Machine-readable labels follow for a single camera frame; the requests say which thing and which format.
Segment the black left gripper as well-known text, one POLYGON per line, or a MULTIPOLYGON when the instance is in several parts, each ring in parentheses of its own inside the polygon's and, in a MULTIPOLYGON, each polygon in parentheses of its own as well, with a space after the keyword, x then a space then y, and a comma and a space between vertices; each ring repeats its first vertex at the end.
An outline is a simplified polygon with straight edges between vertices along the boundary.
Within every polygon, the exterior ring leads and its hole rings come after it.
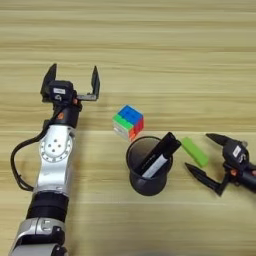
MULTIPOLYGON (((57 64, 54 63, 44 76, 41 86, 41 95, 47 96, 49 94, 48 85, 56 78, 57 64)), ((76 127, 78 123, 79 114, 82 111, 82 101, 96 101, 100 91, 100 79, 97 67, 94 67, 91 78, 92 93, 87 95, 78 95, 68 106, 65 106, 61 111, 56 110, 57 117, 53 121, 57 125, 65 125, 76 127)))

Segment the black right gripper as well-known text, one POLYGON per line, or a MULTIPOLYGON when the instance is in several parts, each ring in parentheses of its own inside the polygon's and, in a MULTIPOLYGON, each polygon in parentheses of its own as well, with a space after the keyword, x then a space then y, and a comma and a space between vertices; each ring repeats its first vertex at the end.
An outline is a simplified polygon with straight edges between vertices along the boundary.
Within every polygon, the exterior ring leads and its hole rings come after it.
MULTIPOLYGON (((216 133, 207 133, 206 136, 221 146, 226 145, 230 140, 229 137, 216 133)), ((229 183, 232 183, 236 186, 243 186, 249 191, 256 193, 256 170, 252 170, 251 168, 247 168, 241 171, 227 163, 224 163, 224 179, 221 183, 218 183, 208 177, 206 173, 198 167, 188 163, 186 163, 185 166, 198 181, 200 181, 208 188, 214 190, 219 196, 222 195, 229 183)))

